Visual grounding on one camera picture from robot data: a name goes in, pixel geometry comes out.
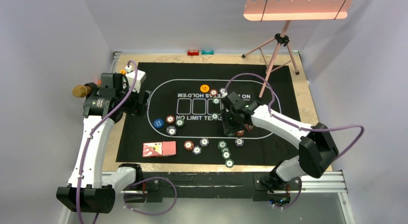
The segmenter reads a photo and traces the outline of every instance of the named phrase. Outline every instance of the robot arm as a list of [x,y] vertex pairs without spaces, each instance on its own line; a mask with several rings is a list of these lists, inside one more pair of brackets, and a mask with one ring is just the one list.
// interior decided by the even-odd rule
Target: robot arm
[[[299,150],[299,155],[280,162],[271,172],[269,183],[275,189],[283,189],[291,179],[303,175],[315,178],[322,176],[339,152],[329,132],[309,132],[297,129],[272,117],[267,105],[255,101],[247,104],[235,92],[221,99],[224,107],[222,120],[224,133],[234,133],[244,129],[245,124],[254,125],[275,133]],[[308,129],[326,129],[324,124],[302,123],[272,111],[273,115]]]
[[[82,212],[109,213],[116,195],[129,184],[142,180],[142,171],[138,164],[122,164],[115,173],[102,180],[102,165],[110,133],[123,112],[139,116],[144,116],[146,112],[149,93],[142,87],[145,78],[145,73],[140,70],[137,76],[135,72],[125,76],[118,73],[103,73],[100,87],[94,83],[84,85],[87,95],[84,103],[85,118],[81,147],[68,185],[57,190],[57,198],[71,211],[77,210],[75,194],[82,160],[84,161],[80,189]],[[83,149],[90,131],[124,98],[129,90],[129,84],[134,80],[136,83],[131,96],[117,112],[97,128],[89,142],[86,156],[83,157]]]

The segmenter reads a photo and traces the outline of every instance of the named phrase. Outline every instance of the pink lamp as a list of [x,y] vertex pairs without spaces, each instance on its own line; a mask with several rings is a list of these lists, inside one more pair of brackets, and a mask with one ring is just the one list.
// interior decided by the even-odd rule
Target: pink lamp
[[[244,9],[244,17],[250,21],[277,21],[286,20],[282,32],[276,34],[274,38],[262,43],[251,51],[242,55],[245,58],[256,50],[260,50],[267,66],[267,75],[265,80],[268,81],[272,71],[292,62],[295,72],[299,75],[296,63],[293,58],[293,52],[289,44],[289,37],[286,32],[289,28],[291,20],[320,20],[320,19],[343,19],[347,17],[347,11],[350,8],[353,0],[246,0]],[[273,52],[272,58],[267,64],[262,47],[276,40],[278,44]],[[281,46],[287,47],[291,60],[279,67],[273,68],[276,56]],[[259,98],[262,97],[265,90],[266,82],[264,82]]]

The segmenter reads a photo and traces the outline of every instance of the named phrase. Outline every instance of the poker table mat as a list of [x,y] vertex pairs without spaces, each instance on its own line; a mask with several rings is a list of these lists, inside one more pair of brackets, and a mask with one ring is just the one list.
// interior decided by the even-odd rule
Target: poker table mat
[[[224,140],[231,152],[235,165],[277,165],[298,154],[297,149],[282,138],[264,129],[254,127],[245,131],[244,145],[237,147],[234,140],[238,136],[227,137],[223,134],[222,122],[212,120],[212,113],[220,113],[222,104],[215,105],[209,92],[201,92],[202,85],[210,89],[225,88],[233,76],[240,73],[255,73],[265,76],[265,65],[243,64],[185,64],[185,63],[139,63],[138,69],[146,72],[143,86],[151,91],[148,111],[144,117],[126,116],[123,132],[116,157],[117,162],[137,163],[184,163],[184,164],[224,164],[219,141]],[[277,100],[272,106],[275,111],[300,121],[289,68],[274,71],[269,77]],[[234,80],[228,88],[242,99],[253,101],[258,98],[262,82],[253,76],[242,76]],[[271,100],[269,90],[265,90],[262,102]],[[177,127],[167,123],[166,117],[183,118],[185,124]],[[153,122],[162,119],[164,126],[155,128]],[[168,126],[175,126],[177,133],[170,136]],[[200,154],[184,148],[185,141],[199,145],[201,138],[208,138],[209,145],[202,147]],[[169,157],[143,158],[143,143],[176,141],[176,155]]]

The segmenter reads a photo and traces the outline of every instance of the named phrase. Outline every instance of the gray wall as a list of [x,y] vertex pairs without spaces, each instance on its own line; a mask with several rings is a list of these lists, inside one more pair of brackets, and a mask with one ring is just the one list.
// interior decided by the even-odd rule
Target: gray wall
[[[284,21],[250,22],[246,0],[85,0],[109,47],[137,53],[214,48],[245,53],[281,32]],[[318,21],[293,21],[288,35],[302,50]],[[272,51],[268,45],[265,51]]]
[[[366,127],[333,165],[359,224],[408,220],[407,1],[358,0],[349,18],[320,22],[302,55],[319,120]],[[356,134],[333,136],[344,149]]]
[[83,127],[71,89],[109,59],[84,0],[0,0],[0,223],[57,223]]

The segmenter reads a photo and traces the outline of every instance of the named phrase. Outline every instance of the black clamp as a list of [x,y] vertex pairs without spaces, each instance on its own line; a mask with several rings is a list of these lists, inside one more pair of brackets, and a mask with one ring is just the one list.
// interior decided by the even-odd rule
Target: black clamp
[[285,35],[285,37],[282,38],[281,34],[276,34],[275,39],[278,43],[283,44],[284,47],[286,47],[286,45],[288,45],[290,41],[287,35]]

